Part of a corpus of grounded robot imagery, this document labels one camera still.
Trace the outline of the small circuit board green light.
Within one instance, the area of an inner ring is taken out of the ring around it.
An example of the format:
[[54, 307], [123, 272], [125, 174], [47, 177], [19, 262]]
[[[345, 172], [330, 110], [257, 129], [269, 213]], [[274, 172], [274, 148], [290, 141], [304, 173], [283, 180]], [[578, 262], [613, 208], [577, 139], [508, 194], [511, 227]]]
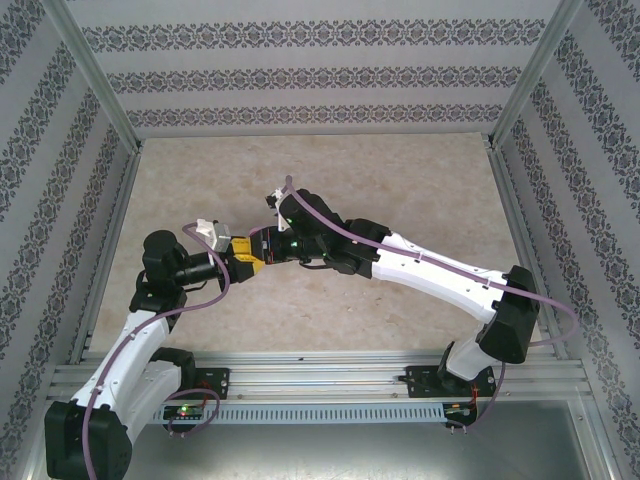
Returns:
[[197, 405], [166, 406], [163, 411], [165, 421], [200, 421], [203, 416], [203, 408]]

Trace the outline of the grey metal shelf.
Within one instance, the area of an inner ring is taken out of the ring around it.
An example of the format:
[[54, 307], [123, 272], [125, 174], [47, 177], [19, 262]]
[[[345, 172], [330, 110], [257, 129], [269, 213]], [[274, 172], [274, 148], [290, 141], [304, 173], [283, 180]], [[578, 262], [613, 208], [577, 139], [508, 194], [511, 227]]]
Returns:
[[185, 440], [144, 429], [124, 480], [621, 480], [569, 428], [464, 434], [436, 424], [218, 425]]

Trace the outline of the aluminium side rail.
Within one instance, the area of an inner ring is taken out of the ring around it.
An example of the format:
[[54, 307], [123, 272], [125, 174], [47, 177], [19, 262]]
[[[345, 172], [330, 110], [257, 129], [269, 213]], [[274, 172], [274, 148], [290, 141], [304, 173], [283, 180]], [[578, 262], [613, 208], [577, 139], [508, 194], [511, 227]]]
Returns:
[[98, 320], [122, 225], [126, 216], [126, 210], [143, 153], [143, 147], [144, 145], [141, 145], [135, 153], [130, 155], [127, 165], [121, 173], [116, 195], [109, 210], [109, 217], [96, 256], [97, 263], [90, 277], [89, 290], [81, 305], [79, 323], [72, 339], [71, 349], [68, 352], [66, 359], [67, 364], [78, 364], [82, 360], [88, 345], [91, 343], [91, 337]]
[[[521, 265], [529, 269], [539, 294], [549, 297], [542, 278], [542, 272], [534, 254], [531, 239], [525, 224], [516, 191], [513, 187], [507, 166], [500, 151], [491, 147], [486, 149], [488, 160], [502, 202], [515, 250]], [[568, 332], [565, 323], [570, 317], [546, 303], [541, 304], [538, 318], [540, 335], [543, 340], [553, 339]]]

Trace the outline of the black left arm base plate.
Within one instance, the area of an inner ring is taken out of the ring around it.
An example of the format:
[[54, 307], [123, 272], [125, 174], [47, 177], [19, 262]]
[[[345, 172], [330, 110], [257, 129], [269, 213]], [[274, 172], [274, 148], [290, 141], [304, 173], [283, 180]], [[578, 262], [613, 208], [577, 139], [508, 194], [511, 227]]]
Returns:
[[227, 368], [196, 368], [195, 388], [215, 391], [221, 400], [226, 400], [229, 384], [230, 370]]

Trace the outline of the aluminium mounting rail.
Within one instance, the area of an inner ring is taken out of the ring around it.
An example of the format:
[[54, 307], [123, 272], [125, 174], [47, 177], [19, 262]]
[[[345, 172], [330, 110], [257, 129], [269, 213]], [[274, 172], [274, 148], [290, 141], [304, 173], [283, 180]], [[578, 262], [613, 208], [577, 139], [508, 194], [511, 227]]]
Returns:
[[[196, 365], [227, 368], [230, 403], [380, 403], [404, 401], [397, 380], [411, 365], [436, 365], [438, 350], [233, 353], [197, 352]], [[549, 347], [508, 366], [499, 401], [574, 400], [593, 391], [580, 360], [558, 359]]]

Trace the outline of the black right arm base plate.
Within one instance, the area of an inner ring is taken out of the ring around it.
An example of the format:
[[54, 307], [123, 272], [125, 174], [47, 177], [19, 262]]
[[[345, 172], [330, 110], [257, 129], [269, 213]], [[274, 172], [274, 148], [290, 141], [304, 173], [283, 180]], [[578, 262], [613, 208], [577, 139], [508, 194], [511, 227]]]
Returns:
[[491, 367], [473, 380], [463, 380], [437, 366], [407, 366], [398, 380], [406, 384], [410, 398], [471, 398], [474, 394], [489, 398], [497, 386]]

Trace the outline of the aluminium frame post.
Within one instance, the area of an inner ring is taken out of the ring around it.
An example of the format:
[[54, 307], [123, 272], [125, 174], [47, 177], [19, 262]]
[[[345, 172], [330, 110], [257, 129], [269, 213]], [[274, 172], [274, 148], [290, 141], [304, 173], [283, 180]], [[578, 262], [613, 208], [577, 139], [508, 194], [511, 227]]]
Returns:
[[130, 152], [138, 152], [141, 140], [136, 135], [107, 75], [74, 19], [66, 0], [40, 0], [40, 2], [105, 110], [111, 124], [115, 127], [120, 139]]
[[529, 95], [553, 57], [553, 52], [583, 3], [584, 0], [559, 0], [557, 8], [504, 105], [496, 125], [486, 136], [485, 145], [490, 149], [496, 149], [504, 143], [518, 115], [528, 101]]

